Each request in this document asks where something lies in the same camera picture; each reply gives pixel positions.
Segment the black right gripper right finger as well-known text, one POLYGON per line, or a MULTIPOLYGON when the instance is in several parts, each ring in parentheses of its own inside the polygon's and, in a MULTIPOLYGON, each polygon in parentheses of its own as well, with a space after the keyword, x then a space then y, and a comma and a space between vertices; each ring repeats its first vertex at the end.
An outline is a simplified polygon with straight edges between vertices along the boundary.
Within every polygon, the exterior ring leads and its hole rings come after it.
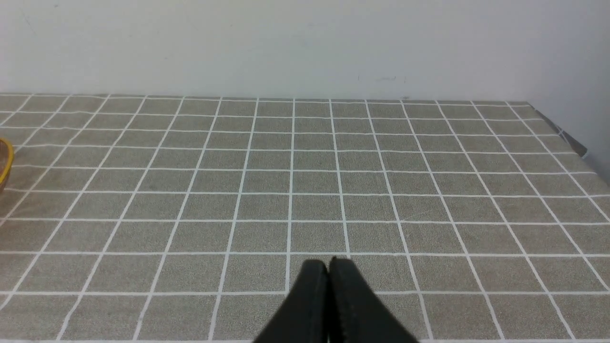
POLYGON ((328 341, 330 343, 417 343, 375 295, 351 259, 329 264, 328 341))

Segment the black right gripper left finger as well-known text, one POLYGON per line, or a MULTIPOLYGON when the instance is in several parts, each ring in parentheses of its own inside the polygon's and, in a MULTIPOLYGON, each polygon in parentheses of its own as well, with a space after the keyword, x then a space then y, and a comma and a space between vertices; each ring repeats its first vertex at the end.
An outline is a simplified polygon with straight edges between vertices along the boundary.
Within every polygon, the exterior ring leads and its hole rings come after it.
POLYGON ((328 272, 325 263, 307 259, 285 300, 257 335, 255 343, 326 343, 328 272))

